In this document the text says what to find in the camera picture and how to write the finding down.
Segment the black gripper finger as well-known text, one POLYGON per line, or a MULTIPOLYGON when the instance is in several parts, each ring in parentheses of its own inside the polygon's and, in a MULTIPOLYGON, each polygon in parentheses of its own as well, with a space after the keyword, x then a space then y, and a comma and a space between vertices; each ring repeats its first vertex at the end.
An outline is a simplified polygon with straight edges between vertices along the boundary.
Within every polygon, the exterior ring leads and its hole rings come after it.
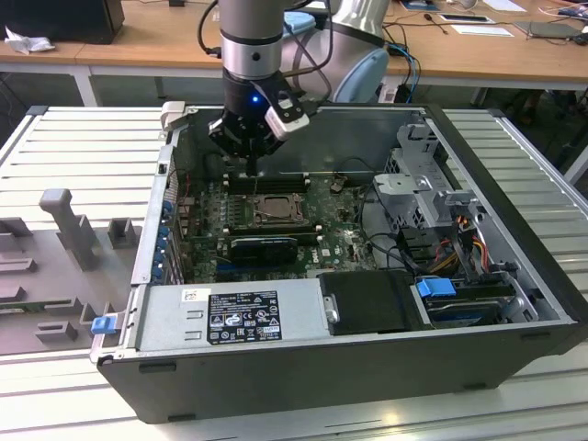
POLYGON ((265 123, 254 126, 254 176, 258 176, 258 160, 272 155, 283 144, 265 123))
POLYGON ((209 123, 209 138, 227 155, 245 160, 245 173, 254 176, 254 123, 231 111, 209 123))

